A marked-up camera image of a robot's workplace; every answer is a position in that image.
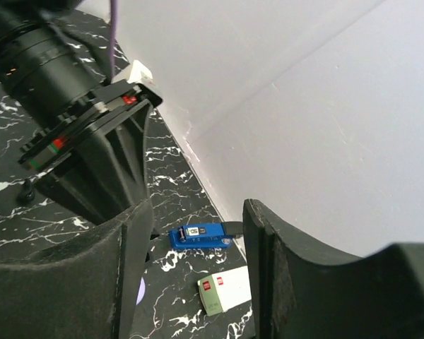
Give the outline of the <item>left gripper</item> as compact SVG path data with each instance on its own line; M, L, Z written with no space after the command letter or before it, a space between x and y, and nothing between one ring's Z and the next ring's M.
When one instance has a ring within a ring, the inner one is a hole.
M45 171L35 188L95 225L148 198L144 160L152 81L120 80L90 90L20 148L21 167Z

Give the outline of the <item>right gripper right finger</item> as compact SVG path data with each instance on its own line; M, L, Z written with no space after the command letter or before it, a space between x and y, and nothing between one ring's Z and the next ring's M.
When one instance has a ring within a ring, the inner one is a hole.
M257 338L424 338L424 243L358 257L256 199L243 230Z

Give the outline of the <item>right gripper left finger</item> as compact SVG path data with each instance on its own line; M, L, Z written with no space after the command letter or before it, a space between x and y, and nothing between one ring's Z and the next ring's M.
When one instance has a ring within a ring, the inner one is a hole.
M0 261L0 338L128 338L152 229L144 200L65 242Z

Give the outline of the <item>purple earbud case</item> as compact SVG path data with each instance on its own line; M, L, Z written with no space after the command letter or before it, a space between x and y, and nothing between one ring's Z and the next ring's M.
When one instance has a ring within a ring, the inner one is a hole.
M145 293L146 293L146 283L145 283L144 278L141 278L140 285L139 285L139 291L138 291L137 298L136 298L136 305L141 303L141 301L143 300L143 298L145 296Z

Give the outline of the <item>black earbud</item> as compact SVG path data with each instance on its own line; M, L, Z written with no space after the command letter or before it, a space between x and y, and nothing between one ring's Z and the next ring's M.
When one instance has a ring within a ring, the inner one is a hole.
M27 178L21 185L20 192L18 193L16 200L20 204L31 203L35 199L35 188L31 179Z

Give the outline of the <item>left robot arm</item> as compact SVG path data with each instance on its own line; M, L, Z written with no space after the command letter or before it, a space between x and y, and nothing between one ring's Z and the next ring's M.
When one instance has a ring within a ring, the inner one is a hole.
M74 1L0 1L0 82L40 130L19 163L36 189L101 224L148 198L146 122L162 103L152 80L116 81L107 53L49 10Z

